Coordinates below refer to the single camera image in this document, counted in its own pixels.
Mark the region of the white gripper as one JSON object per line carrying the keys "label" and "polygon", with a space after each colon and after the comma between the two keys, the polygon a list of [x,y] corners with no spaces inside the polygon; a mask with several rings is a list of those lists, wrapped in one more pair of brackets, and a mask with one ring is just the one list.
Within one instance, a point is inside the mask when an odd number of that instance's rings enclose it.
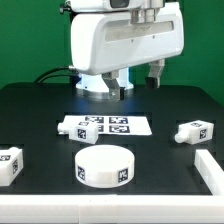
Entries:
{"label": "white gripper", "polygon": [[154,22],[143,24],[132,24],[129,13],[80,14],[71,25],[74,67],[83,74],[102,74],[112,101],[124,99],[124,88],[117,81],[119,72],[114,70],[150,62],[146,86],[157,89],[164,58],[180,54],[183,47],[179,11],[161,10]]}

